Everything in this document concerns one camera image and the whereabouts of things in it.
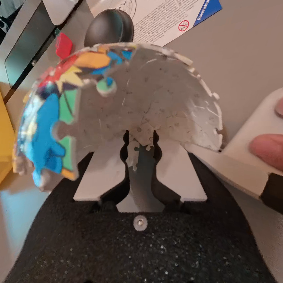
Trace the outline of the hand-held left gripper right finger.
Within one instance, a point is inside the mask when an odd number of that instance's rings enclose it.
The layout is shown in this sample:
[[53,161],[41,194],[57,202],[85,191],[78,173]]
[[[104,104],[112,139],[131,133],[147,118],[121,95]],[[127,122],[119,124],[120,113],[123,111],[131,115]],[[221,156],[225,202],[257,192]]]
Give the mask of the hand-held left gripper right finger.
[[207,196],[188,152],[154,131],[153,196],[164,205],[205,202]]

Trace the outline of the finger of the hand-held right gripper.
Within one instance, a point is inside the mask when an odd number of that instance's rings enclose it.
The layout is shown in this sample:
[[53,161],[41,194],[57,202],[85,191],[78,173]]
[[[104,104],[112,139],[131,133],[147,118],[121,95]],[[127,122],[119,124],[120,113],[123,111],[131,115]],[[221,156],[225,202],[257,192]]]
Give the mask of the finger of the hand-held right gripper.
[[185,144],[185,149],[231,186],[254,198],[261,196],[269,178],[266,172],[195,144]]

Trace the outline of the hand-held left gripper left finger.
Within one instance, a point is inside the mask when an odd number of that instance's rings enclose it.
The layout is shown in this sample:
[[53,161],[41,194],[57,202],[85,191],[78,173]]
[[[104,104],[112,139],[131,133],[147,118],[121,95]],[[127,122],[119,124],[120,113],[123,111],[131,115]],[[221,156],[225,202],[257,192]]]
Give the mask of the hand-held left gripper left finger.
[[93,153],[73,197],[75,201],[122,202],[129,194],[129,131],[103,142]]

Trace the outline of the white-backed puzzle piece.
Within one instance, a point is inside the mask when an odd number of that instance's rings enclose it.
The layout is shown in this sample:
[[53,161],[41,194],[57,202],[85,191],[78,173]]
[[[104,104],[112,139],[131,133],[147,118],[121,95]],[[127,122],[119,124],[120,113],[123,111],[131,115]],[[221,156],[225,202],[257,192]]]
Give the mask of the white-backed puzzle piece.
[[151,143],[149,145],[142,146],[136,138],[130,135],[129,144],[127,146],[128,157],[126,159],[126,163],[128,168],[132,168],[134,172],[136,172],[138,169],[140,149],[145,150],[145,152],[142,151],[142,156],[153,158],[153,154],[154,154],[153,137],[150,137],[150,141]]

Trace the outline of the colourful puzzle ball shell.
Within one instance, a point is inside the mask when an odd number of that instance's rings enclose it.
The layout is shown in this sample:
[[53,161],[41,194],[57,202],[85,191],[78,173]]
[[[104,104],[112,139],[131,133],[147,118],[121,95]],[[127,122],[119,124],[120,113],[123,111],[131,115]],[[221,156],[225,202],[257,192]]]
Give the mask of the colourful puzzle ball shell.
[[150,44],[96,44],[51,66],[33,83],[12,152],[13,172],[33,168],[37,187],[51,172],[75,181],[78,163],[126,131],[153,146],[153,132],[218,151],[222,113],[193,62]]

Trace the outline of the black round ball stand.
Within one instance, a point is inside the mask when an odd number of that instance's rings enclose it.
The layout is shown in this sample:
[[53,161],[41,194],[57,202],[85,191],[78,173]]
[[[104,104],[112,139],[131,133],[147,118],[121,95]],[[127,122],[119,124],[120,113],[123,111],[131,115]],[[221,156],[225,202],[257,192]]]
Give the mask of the black round ball stand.
[[122,10],[107,9],[99,13],[88,27],[84,47],[96,44],[133,42],[134,25],[131,17]]

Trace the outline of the person's right hand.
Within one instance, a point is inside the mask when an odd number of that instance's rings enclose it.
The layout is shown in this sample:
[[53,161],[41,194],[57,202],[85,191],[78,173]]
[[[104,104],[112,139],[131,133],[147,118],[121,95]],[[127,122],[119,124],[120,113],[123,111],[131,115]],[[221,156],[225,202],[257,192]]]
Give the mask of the person's right hand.
[[283,135],[262,134],[249,143],[249,151],[266,164],[283,171]]

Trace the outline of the yellow plastic bin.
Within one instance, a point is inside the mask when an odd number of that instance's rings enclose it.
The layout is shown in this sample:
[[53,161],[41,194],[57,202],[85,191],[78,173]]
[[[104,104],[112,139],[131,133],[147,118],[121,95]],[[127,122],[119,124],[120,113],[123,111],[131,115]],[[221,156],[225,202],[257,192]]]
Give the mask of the yellow plastic bin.
[[12,170],[12,151],[15,132],[8,114],[2,92],[0,92],[0,182]]

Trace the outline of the white paper leaflet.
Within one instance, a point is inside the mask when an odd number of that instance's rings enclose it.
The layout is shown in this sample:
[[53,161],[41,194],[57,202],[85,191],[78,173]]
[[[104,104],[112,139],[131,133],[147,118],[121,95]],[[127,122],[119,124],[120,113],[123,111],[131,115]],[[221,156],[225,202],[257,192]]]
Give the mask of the white paper leaflet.
[[222,9],[219,0],[87,1],[93,16],[106,9],[126,12],[134,25],[134,42],[165,46]]

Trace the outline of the small red plastic piece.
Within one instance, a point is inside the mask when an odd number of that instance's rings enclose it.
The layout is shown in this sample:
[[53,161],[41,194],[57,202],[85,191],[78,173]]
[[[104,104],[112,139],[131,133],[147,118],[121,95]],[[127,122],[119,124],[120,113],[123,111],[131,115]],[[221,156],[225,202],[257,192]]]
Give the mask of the small red plastic piece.
[[66,34],[61,32],[56,39],[55,47],[56,55],[60,58],[60,60],[64,60],[71,54],[73,42]]

